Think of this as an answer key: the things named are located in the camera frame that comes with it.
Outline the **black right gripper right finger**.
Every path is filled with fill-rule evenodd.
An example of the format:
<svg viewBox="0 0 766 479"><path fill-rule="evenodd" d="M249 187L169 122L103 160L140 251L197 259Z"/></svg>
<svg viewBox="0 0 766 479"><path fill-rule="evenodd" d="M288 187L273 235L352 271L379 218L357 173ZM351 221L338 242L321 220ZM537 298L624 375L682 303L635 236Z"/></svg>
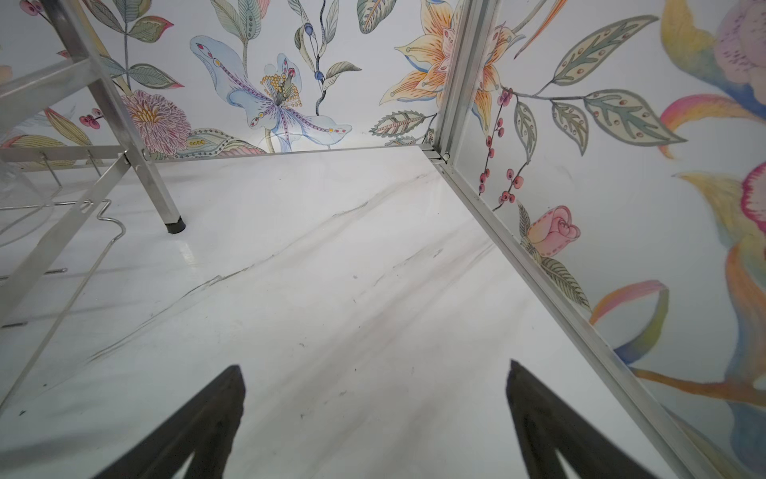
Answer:
<svg viewBox="0 0 766 479"><path fill-rule="evenodd" d="M515 360L506 397L531 478L566 478L564 463L580 478L653 477Z"/></svg>

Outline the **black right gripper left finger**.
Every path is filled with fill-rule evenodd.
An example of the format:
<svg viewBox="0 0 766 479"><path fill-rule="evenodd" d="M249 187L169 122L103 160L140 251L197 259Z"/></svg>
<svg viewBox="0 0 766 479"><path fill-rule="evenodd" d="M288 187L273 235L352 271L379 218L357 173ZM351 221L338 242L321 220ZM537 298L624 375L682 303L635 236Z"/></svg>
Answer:
<svg viewBox="0 0 766 479"><path fill-rule="evenodd" d="M243 418L245 381L231 365L99 478L221 478Z"/></svg>

